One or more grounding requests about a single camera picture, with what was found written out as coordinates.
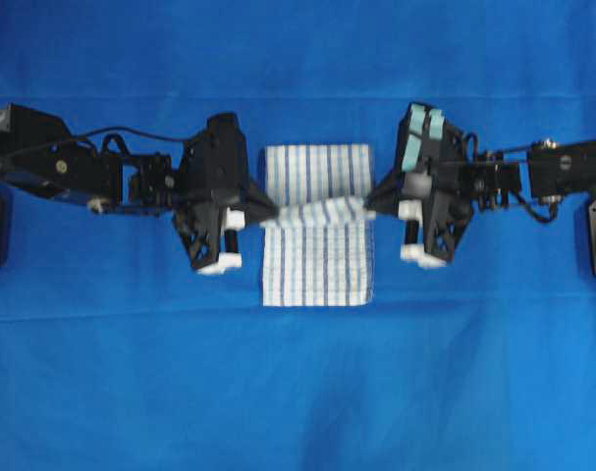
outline cable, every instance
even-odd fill
[[[146,137],[147,139],[163,140],[165,142],[185,143],[185,142],[190,141],[190,137],[186,137],[186,138],[184,138],[184,137],[170,137],[170,136],[165,136],[165,135],[160,135],[160,134],[153,134],[151,132],[139,131],[139,130],[135,130],[134,128],[128,128],[126,126],[110,126],[108,128],[100,128],[98,130],[89,131],[84,134],[78,134],[77,137],[87,138],[87,137],[92,137],[97,134],[104,134],[106,132],[115,132],[115,131],[128,132],[130,134],[139,135],[140,137]]]
[[[559,213],[559,204],[558,203],[551,203],[549,205],[549,215],[544,216],[533,209],[530,203],[528,203],[520,193],[516,193],[515,191],[511,191],[511,194],[517,199],[517,202],[524,208],[524,210],[535,219],[538,223],[541,224],[549,224],[552,223],[557,219],[557,215]]]
[[[92,150],[94,155],[96,156],[96,154],[98,153],[97,147],[88,138],[92,137],[94,135],[104,134],[106,132],[112,132],[112,131],[128,132],[130,134],[139,135],[141,137],[145,137],[148,139],[162,140],[165,142],[185,143],[185,142],[190,141],[190,138],[168,137],[168,136],[164,136],[164,135],[160,135],[160,134],[153,134],[151,132],[135,130],[134,128],[128,128],[125,126],[110,126],[107,128],[99,128],[99,129],[96,129],[93,131],[85,132],[83,134],[72,135],[71,137],[66,137],[64,139],[53,140],[51,142],[46,142],[44,144],[33,145],[30,147],[23,147],[22,149],[15,150],[13,152],[9,152],[4,155],[0,155],[0,160],[5,160],[8,158],[16,157],[18,155],[30,154],[32,152],[38,152],[40,150],[49,149],[51,147],[56,147],[56,146],[65,145],[65,144],[72,144],[72,143],[77,143],[77,142],[86,143],[90,147],[90,149]]]

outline folded towel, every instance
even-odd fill
[[[363,198],[365,144],[266,148],[267,193],[280,215],[263,224],[263,304],[349,306],[372,297],[373,242]]]

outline blue background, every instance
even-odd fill
[[[380,180],[411,100],[483,147],[595,138],[596,2],[0,1],[0,107],[75,132],[234,110],[254,175],[265,144],[365,141]],[[371,304],[265,309],[260,228],[207,279],[168,218],[14,195],[0,470],[596,470],[585,197],[477,214],[437,272],[380,218]]]

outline towel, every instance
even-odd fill
[[[373,241],[363,198],[372,188],[366,144],[265,149],[266,184],[280,207],[263,224],[263,305],[356,306],[373,292]]]

